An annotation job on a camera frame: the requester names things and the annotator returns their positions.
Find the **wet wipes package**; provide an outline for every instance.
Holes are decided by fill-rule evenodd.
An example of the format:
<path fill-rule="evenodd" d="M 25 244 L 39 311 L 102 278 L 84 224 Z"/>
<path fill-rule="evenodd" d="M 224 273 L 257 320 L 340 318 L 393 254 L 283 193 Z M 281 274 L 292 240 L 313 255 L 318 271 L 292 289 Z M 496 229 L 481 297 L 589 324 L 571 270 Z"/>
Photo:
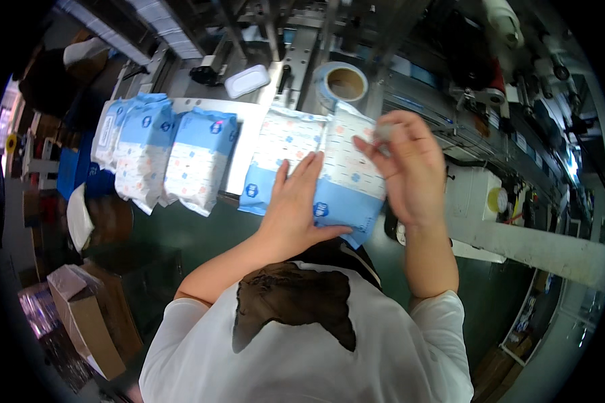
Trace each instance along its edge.
<path fill-rule="evenodd" d="M 181 114 L 164 182 L 168 199 L 208 217 L 237 133 L 235 114 L 197 107 Z"/>
<path fill-rule="evenodd" d="M 118 99 L 105 111 L 105 117 L 100 119 L 96 135 L 92 142 L 90 159 L 97 163 L 102 170 L 116 172 L 117 161 L 115 151 L 121 135 L 126 113 L 131 107 L 158 102 L 166 99 L 165 93 L 139 93 L 132 99 Z"/>
<path fill-rule="evenodd" d="M 352 227 L 353 232 L 343 238 L 357 248 L 373 230 L 385 199 L 385 180 L 352 142 L 354 135 L 371 141 L 375 122 L 342 102 L 335 110 L 333 117 L 269 110 L 246 174 L 239 210 L 264 215 L 282 160 L 290 160 L 291 174 L 309 151 L 324 151 L 323 169 L 310 206 L 315 224 Z"/>
<path fill-rule="evenodd" d="M 121 198 L 151 214 L 162 195 L 163 180 L 175 139 L 172 101 L 131 107 L 124 119 L 115 152 L 114 187 Z"/>

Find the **white t-shirt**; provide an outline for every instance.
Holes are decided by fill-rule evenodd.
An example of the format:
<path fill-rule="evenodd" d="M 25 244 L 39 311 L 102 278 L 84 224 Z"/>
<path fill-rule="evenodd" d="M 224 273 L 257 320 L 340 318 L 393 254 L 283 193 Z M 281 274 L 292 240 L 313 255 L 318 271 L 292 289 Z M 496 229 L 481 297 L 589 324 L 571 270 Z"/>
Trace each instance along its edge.
<path fill-rule="evenodd" d="M 354 352 L 319 323 L 272 321 L 234 353 L 236 283 L 210 308 L 188 298 L 168 304 L 139 378 L 145 403 L 471 400 L 464 307 L 455 293 L 408 314 L 355 271 L 296 264 L 348 277 Z"/>

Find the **hand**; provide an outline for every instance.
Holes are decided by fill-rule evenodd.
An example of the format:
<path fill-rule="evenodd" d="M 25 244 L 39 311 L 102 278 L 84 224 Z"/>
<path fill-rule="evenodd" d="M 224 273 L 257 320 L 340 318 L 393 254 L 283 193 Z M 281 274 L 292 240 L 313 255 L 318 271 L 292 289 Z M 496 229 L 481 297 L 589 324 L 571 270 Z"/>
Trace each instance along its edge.
<path fill-rule="evenodd" d="M 377 123 L 393 125 L 387 143 L 390 157 L 360 137 L 354 137 L 354 144 L 385 178 L 392 211 L 406 227 L 442 224 L 446 165 L 430 129 L 418 115 L 400 110 Z"/>
<path fill-rule="evenodd" d="M 309 153 L 289 178 L 289 161 L 284 160 L 275 175 L 271 202 L 254 235 L 256 244 L 266 248 L 271 263 L 285 261 L 318 242 L 352 232 L 347 226 L 314 227 L 312 203 L 323 157 L 323 152 Z"/>

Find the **factory floor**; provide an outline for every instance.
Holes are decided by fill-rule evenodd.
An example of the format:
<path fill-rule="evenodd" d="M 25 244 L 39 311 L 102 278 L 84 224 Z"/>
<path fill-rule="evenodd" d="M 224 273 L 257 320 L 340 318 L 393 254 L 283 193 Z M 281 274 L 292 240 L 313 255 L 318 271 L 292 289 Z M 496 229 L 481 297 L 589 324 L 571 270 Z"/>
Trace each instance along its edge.
<path fill-rule="evenodd" d="M 238 212 L 218 202 L 208 218 L 180 203 L 157 207 L 147 216 L 136 206 L 132 238 L 181 249 L 185 274 L 248 238 L 262 217 Z M 388 238 L 379 217 L 364 245 L 379 273 L 383 292 L 403 307 L 410 292 L 403 274 L 403 246 Z M 515 262 L 490 262 L 457 258 L 459 297 L 464 304 L 464 340 L 473 371 L 486 351 L 497 345 L 516 318 L 533 276 L 533 269 Z"/>

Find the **cardboard core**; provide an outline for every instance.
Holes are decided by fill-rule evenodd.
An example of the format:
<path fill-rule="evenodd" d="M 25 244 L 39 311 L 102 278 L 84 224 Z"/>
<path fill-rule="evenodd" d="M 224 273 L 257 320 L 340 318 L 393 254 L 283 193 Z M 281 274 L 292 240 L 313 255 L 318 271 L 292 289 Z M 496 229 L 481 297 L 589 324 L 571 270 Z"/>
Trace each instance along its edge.
<path fill-rule="evenodd" d="M 363 79 L 350 69 L 331 70 L 327 75 L 327 86 L 337 98 L 345 101 L 360 97 L 365 87 Z"/>

